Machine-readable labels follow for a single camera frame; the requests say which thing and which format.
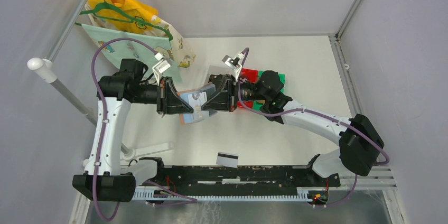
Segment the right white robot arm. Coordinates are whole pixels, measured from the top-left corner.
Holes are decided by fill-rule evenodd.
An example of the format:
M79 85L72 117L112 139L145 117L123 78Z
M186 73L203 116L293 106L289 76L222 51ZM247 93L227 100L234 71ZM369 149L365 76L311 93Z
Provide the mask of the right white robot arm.
M309 162L305 179L312 186L344 171L367 176L379 164L379 155L385 153L384 142L366 116L356 114L348 118L307 108L282 92L284 83L275 71L264 71L256 82L230 74L212 74L206 82L216 90L203 110L233 112L247 101L263 101L255 113L272 122L306 129L337 145L337 150L318 154Z

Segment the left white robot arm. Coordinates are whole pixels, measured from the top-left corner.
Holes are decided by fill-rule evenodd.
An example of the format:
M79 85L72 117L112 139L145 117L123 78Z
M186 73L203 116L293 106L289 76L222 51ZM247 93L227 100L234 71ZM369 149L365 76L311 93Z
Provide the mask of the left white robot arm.
M164 77L171 67L161 60L153 67L157 84L143 84L148 66L136 59L122 59L119 71L103 76L98 82L98 123L91 155L83 174L74 175L72 186L90 200L130 202L138 185L148 180L161 185L166 171L162 160L142 157L134 167L121 166L124 126L132 103L156 105L162 115L191 113L182 100L172 77Z

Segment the silver magnetic stripe card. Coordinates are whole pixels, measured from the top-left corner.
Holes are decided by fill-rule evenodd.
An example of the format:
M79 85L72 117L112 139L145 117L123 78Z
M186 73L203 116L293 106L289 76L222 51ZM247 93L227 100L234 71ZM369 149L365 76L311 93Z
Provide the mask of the silver magnetic stripe card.
M237 155L237 154L218 152L217 159L216 159L216 165L237 168L238 160L239 160L239 155Z

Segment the tan leather card holder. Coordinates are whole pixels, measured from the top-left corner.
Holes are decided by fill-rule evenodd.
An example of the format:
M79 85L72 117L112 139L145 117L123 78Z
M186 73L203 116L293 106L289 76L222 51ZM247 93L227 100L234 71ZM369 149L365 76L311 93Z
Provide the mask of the tan leather card holder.
M182 124L193 124L208 119L217 114L217 111L202 110L201 106L208 101L208 98L215 92L215 85L208 83L201 88L179 92L178 95L186 101L192 108L193 113L180 115Z

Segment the white illustrated card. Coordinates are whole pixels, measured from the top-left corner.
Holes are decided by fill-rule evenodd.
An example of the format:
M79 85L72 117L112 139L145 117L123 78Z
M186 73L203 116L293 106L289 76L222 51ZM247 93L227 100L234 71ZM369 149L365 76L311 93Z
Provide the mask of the white illustrated card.
M207 111L201 109L201 106L207 101L207 93L205 91L183 92L180 94L180 97L193 108L192 114L182 114L181 118L184 124L200 122L209 116Z

